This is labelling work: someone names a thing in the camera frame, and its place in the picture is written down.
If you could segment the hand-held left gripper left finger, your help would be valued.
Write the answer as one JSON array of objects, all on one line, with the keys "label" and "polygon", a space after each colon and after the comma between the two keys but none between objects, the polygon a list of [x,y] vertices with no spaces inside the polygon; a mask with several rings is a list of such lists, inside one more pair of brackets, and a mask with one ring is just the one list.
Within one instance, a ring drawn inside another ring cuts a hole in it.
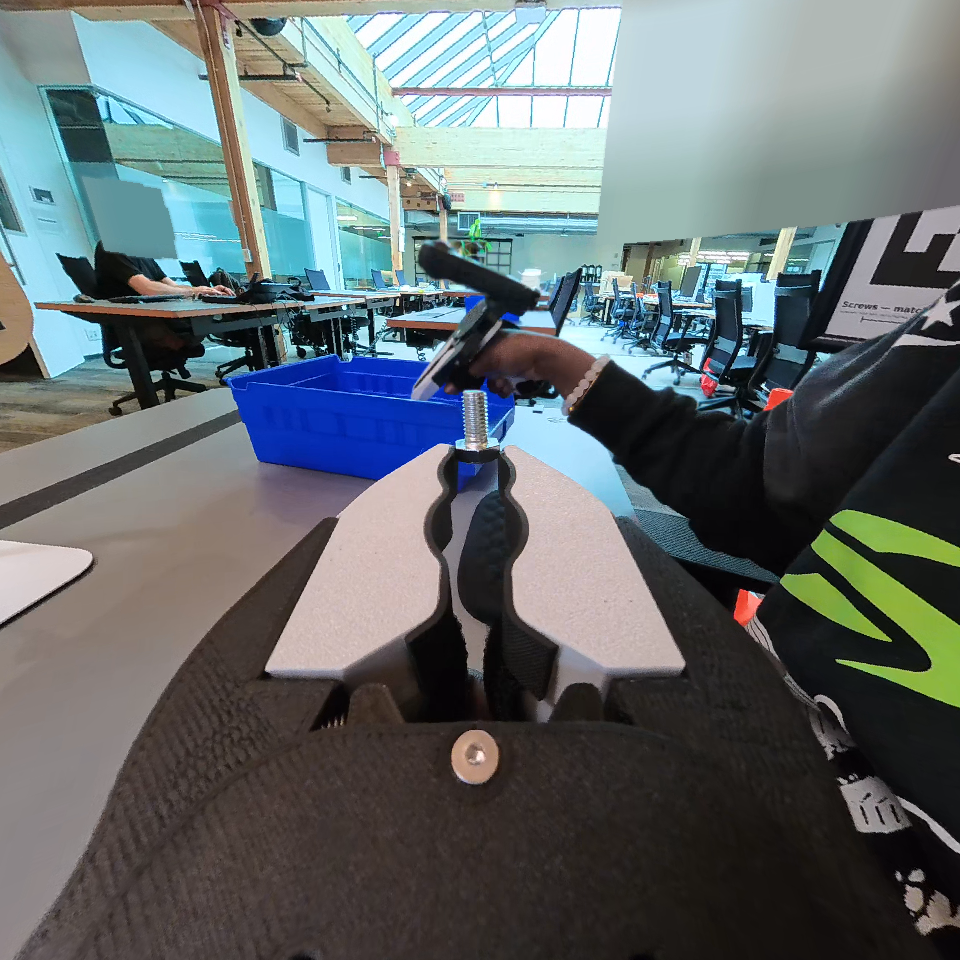
[{"label": "hand-held left gripper left finger", "polygon": [[268,658],[274,680],[321,680],[354,692],[385,686],[402,710],[428,704],[414,643],[450,605],[430,523],[450,518],[458,463],[438,444],[359,494],[337,516]]}]

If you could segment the black office chair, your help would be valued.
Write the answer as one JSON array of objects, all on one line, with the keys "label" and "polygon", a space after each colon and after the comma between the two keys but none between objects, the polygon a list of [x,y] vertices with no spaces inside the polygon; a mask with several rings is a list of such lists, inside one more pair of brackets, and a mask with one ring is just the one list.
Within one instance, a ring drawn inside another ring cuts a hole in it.
[{"label": "black office chair", "polygon": [[748,327],[741,281],[718,281],[714,291],[714,321],[703,354],[702,387],[711,398],[699,411],[726,410],[740,419],[759,414],[774,390],[792,390],[813,366],[816,353],[805,349],[813,303],[819,293],[820,271],[774,283],[771,327]]},{"label": "black office chair", "polygon": [[651,344],[665,359],[645,369],[641,379],[647,380],[651,374],[666,370],[673,377],[673,386],[678,387],[684,376],[700,371],[700,367],[693,366],[690,360],[697,349],[707,346],[710,331],[706,329],[702,316],[680,311],[674,305],[670,281],[657,282],[656,295],[659,314]]}]

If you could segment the person's right hand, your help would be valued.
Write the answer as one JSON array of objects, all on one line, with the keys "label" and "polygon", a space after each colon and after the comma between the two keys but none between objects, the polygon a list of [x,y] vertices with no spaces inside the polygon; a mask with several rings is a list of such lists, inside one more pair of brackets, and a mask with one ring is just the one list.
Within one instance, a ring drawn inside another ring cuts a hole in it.
[{"label": "person's right hand", "polygon": [[557,337],[518,331],[497,335],[480,353],[471,373],[484,378],[502,398],[526,382],[547,383],[563,398],[567,411],[592,389],[609,364]]}]

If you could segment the person's right forearm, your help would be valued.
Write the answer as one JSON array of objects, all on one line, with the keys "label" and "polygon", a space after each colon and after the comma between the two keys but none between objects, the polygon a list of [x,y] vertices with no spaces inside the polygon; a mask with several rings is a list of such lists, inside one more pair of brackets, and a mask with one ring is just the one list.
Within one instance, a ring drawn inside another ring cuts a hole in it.
[{"label": "person's right forearm", "polygon": [[838,386],[822,364],[785,402],[743,421],[611,363],[569,418],[705,547],[781,576],[863,473]]}]

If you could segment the sign on white stand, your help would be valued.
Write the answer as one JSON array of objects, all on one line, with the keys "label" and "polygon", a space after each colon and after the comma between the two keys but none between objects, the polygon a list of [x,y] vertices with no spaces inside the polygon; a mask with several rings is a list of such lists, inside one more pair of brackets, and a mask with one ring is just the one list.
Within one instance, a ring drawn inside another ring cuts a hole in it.
[{"label": "sign on white stand", "polygon": [[1,625],[84,576],[93,554],[83,548],[1,541]]}]

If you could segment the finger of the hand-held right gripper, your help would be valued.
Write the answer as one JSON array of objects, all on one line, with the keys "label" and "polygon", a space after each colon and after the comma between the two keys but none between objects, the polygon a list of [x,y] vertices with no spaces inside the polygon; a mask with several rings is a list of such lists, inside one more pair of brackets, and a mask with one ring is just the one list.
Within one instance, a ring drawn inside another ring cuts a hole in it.
[{"label": "finger of the hand-held right gripper", "polygon": [[472,366],[489,340],[487,318],[465,318],[414,383],[413,402],[428,402],[451,386],[455,393],[479,389],[483,377]]}]

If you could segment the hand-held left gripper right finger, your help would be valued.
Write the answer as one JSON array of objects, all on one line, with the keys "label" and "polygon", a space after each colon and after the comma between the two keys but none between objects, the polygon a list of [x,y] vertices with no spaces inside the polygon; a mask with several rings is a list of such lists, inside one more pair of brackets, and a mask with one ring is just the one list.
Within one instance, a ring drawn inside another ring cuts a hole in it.
[{"label": "hand-held left gripper right finger", "polygon": [[615,515],[519,447],[504,448],[499,468],[502,657],[523,706],[553,710],[583,684],[605,700],[615,682],[682,676],[685,657]]}]

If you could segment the short thick silver bolt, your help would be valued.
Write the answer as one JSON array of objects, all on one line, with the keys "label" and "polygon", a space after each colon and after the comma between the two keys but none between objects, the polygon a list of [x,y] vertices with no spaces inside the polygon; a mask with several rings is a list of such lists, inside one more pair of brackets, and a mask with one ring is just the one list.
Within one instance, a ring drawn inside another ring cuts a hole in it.
[{"label": "short thick silver bolt", "polygon": [[498,445],[491,440],[487,394],[484,390],[465,390],[462,393],[463,437],[456,443],[462,462],[482,463],[495,457]]}]

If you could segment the wooden office desk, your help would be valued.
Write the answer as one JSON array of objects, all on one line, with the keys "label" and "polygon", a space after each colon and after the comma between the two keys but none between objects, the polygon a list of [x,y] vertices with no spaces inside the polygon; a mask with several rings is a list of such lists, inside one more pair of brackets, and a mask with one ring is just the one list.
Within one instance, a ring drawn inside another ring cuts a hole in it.
[{"label": "wooden office desk", "polygon": [[178,392],[201,391],[200,384],[173,376],[186,368],[187,359],[174,362],[170,369],[151,366],[142,336],[150,325],[181,322],[191,335],[204,339],[251,332],[247,365],[258,372],[282,365],[284,330],[302,327],[320,333],[334,353],[342,356],[342,322],[356,319],[369,323],[366,301],[350,295],[322,295],[311,302],[287,298],[270,304],[212,303],[198,297],[124,303],[96,299],[41,301],[33,306],[95,323],[107,337],[115,338],[121,353],[120,369],[128,374],[133,390],[107,408],[112,417],[123,415],[124,403],[136,402],[146,410],[174,401]]},{"label": "wooden office desk", "polygon": [[[438,307],[386,320],[387,330],[396,331],[399,341],[415,352],[429,352],[450,339],[466,317],[464,307]],[[519,330],[546,335],[557,335],[557,324],[551,313],[533,311],[505,323]]]}]

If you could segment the blue plastic box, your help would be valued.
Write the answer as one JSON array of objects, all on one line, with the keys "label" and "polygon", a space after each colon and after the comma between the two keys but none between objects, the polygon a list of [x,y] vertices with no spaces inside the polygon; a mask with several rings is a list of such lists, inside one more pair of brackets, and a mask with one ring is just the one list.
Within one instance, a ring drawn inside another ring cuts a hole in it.
[{"label": "blue plastic box", "polygon": [[462,397],[411,398],[425,362],[336,356],[227,379],[257,459],[378,481],[464,438]]}]

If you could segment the printed task sheet sign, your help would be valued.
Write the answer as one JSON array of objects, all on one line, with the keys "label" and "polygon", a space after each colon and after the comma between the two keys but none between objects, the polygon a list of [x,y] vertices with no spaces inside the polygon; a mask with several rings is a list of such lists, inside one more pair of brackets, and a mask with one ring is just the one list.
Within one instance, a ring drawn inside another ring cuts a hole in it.
[{"label": "printed task sheet sign", "polygon": [[957,205],[849,222],[811,322],[822,341],[894,330],[958,282]]}]

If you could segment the person's black printed shirt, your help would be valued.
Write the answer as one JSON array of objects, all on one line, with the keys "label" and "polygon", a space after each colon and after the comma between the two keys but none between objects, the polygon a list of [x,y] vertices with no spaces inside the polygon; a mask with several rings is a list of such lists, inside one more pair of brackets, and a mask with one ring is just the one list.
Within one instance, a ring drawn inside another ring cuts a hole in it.
[{"label": "person's black printed shirt", "polygon": [[886,352],[945,378],[748,632],[804,703],[855,829],[918,935],[958,958],[958,285]]}]

